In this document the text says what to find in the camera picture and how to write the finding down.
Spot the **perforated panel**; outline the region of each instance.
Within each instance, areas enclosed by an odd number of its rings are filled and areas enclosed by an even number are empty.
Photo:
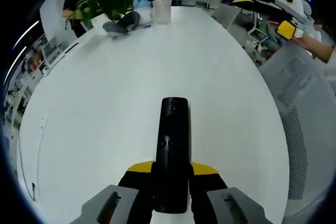
[[[296,106],[282,118],[282,123],[286,134],[289,156],[288,199],[301,199],[305,190],[308,161]]]
[[[293,58],[278,75],[276,75],[268,84],[274,97],[285,106],[289,107],[299,90],[306,88],[312,74],[305,67],[304,63],[298,58]]]

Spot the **plant pot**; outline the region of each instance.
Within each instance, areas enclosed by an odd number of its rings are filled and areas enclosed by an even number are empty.
[[[103,25],[108,21],[111,21],[111,20],[106,16],[106,14],[103,13],[93,18],[91,20],[91,23],[92,23],[93,28],[96,30],[97,34],[107,35],[107,32],[103,29]]]

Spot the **person's arm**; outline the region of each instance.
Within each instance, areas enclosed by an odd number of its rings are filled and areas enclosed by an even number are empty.
[[[64,0],[62,16],[69,18],[69,16],[76,10],[78,0]]]
[[[301,38],[292,37],[292,40],[301,45],[305,50],[310,51],[313,55],[325,63],[329,61],[334,49],[333,46],[320,42],[306,33],[304,33]]]
[[[64,18],[68,18],[73,13],[72,10],[64,9],[62,15]]]

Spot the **table surface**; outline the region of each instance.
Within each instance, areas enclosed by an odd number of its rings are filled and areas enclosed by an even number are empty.
[[[20,129],[26,182],[37,184],[51,223],[72,221],[128,167],[155,159],[164,97],[189,101],[192,161],[217,169],[228,187],[281,223],[289,185],[285,133],[262,76],[227,30],[201,9],[172,7],[168,25],[118,40],[90,30],[76,42],[41,79]],[[153,212],[151,223],[193,217],[190,209]]]

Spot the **white perforated cover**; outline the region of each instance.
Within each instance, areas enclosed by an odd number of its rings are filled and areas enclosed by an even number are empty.
[[[286,134],[290,181],[283,223],[305,223],[336,171],[336,97],[309,54],[287,42],[259,68]]]

